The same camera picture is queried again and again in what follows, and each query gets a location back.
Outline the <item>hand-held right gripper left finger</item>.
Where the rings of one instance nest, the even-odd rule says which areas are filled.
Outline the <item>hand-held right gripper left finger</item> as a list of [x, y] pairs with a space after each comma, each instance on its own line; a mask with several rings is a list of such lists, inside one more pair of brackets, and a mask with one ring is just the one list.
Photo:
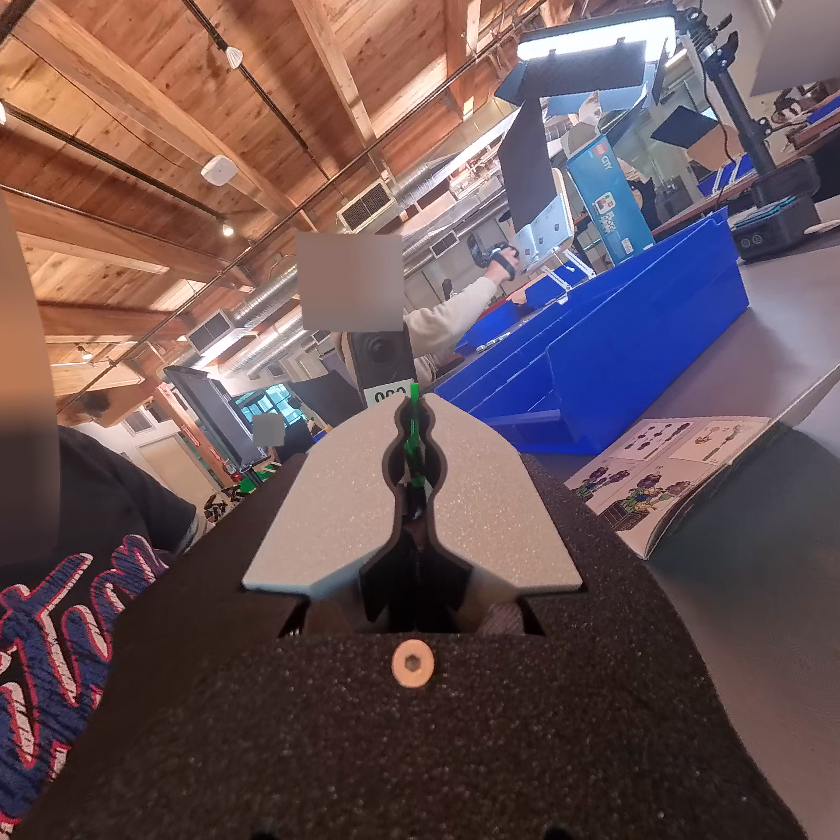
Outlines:
[[351, 593], [369, 623], [403, 577], [406, 429], [411, 398], [386, 397], [308, 452], [244, 575], [249, 592], [310, 603]]

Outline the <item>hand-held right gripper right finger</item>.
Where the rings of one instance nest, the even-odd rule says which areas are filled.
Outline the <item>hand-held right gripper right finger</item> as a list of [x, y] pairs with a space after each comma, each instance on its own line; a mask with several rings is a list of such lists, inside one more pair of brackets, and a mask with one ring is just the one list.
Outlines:
[[429, 577], [457, 628], [522, 596], [576, 593], [583, 580], [519, 452], [497, 431], [427, 395]]

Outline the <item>green lego stem piece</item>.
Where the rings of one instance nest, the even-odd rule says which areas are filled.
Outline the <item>green lego stem piece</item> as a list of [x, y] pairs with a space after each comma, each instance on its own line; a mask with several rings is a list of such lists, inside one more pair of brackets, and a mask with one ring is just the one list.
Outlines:
[[409, 392], [404, 455], [406, 459], [407, 472], [411, 481], [411, 487], [425, 491], [427, 481], [425, 476], [424, 444], [421, 439], [421, 418], [419, 409], [419, 386], [415, 381], [413, 381], [410, 384]]

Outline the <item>blue plastic bin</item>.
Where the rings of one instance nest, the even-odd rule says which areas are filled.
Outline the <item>blue plastic bin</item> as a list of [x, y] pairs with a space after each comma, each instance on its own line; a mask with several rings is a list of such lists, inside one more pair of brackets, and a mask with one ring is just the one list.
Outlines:
[[522, 453], [598, 455], [748, 306], [722, 209], [541, 308], [435, 392]]

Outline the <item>lego instruction booklet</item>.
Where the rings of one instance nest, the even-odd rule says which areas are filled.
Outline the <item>lego instruction booklet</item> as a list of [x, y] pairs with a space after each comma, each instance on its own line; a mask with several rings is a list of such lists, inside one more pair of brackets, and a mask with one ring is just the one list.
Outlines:
[[645, 419], [565, 486], [641, 560], [735, 470], [805, 420], [838, 383], [838, 365], [780, 415]]

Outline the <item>person's dark printed sweatshirt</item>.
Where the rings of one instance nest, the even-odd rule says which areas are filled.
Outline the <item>person's dark printed sweatshirt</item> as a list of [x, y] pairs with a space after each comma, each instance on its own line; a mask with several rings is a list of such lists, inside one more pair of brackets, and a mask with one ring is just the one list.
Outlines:
[[97, 709], [120, 615], [211, 528], [130, 460], [73, 427], [57, 431], [56, 546], [27, 562], [2, 550], [2, 838]]

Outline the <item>tall blue cardboard box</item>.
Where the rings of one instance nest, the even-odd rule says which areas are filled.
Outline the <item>tall blue cardboard box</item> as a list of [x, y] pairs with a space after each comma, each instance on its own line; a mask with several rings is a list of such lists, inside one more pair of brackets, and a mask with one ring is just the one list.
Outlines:
[[566, 168], [614, 266], [655, 245], [634, 191], [605, 135], [580, 147]]

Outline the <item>bright studio light panel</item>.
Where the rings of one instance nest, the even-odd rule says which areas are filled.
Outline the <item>bright studio light panel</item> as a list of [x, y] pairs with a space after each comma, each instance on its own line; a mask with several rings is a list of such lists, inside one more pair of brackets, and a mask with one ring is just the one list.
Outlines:
[[547, 99], [550, 117], [579, 112], [594, 93], [605, 111], [630, 109], [661, 87], [676, 16], [672, 2], [660, 2], [529, 32], [494, 96], [515, 107]]

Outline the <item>small black box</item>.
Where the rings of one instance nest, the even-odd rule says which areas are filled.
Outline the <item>small black box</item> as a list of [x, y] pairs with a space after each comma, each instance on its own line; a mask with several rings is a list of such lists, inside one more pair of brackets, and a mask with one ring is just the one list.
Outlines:
[[787, 196], [741, 218], [730, 226], [730, 233], [741, 262], [751, 264], [801, 245], [806, 231], [819, 223], [810, 196]]

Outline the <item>black light stand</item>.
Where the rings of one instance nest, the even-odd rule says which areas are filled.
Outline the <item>black light stand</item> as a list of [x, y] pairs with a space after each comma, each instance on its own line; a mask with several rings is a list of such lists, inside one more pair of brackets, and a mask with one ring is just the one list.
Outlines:
[[772, 126], [766, 118], [756, 120], [751, 116], [730, 74], [739, 50], [739, 33], [732, 30], [723, 45], [718, 45], [718, 37], [731, 25], [732, 16], [726, 16], [718, 26], [711, 27], [700, 7], [688, 7], [678, 11], [677, 20], [679, 32], [689, 36], [704, 79], [717, 90], [741, 146], [752, 161], [757, 173], [757, 179], [751, 186], [755, 206], [764, 207], [787, 197], [812, 200], [821, 184], [813, 158], [805, 155], [787, 164], [774, 162], [765, 144], [772, 133]]

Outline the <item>silver ventilation duct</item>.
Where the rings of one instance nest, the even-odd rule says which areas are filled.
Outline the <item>silver ventilation duct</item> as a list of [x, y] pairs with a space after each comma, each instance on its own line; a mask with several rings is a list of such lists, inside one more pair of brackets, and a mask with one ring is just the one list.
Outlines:
[[[511, 126], [518, 110], [519, 105], [500, 98], [491, 99], [401, 177], [395, 180], [380, 178], [342, 206], [337, 212], [333, 232], [346, 235], [381, 230], [447, 180], [491, 141], [501, 137]], [[295, 257], [284, 258], [280, 261], [280, 271], [272, 272], [268, 282], [232, 310], [228, 318], [236, 329], [249, 331], [297, 292], [297, 260]]]

